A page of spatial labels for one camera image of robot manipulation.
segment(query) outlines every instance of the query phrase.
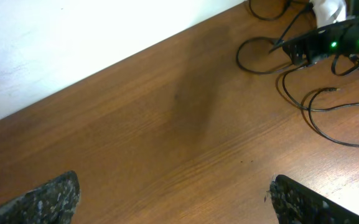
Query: wall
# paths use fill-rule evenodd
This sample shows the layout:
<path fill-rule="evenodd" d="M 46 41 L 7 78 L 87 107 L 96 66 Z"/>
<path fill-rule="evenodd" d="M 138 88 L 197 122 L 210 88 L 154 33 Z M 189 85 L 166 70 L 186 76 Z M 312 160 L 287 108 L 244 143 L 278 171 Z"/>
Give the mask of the wall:
<path fill-rule="evenodd" d="M 0 0 L 0 119 L 242 0 Z"/>

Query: wood grain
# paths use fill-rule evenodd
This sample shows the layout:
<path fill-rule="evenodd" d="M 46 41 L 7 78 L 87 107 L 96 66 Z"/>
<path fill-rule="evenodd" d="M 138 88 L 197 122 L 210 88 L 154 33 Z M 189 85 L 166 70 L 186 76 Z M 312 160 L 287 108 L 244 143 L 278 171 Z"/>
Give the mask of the wood grain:
<path fill-rule="evenodd" d="M 278 37 L 296 12 L 264 22 L 241 4 L 1 120 L 0 203 L 74 170 L 73 223 L 277 223 L 264 197 L 286 174 L 359 214 L 359 149 L 310 129 L 277 92 L 278 75 L 235 64 L 242 41 Z M 304 18 L 289 35 L 308 29 Z M 254 68 L 287 60 L 260 49 L 244 55 Z M 359 72 L 335 77 L 330 63 L 289 75 L 289 91 L 301 100 L 338 86 L 316 106 L 359 101 Z M 359 108 L 315 119 L 359 143 Z"/>

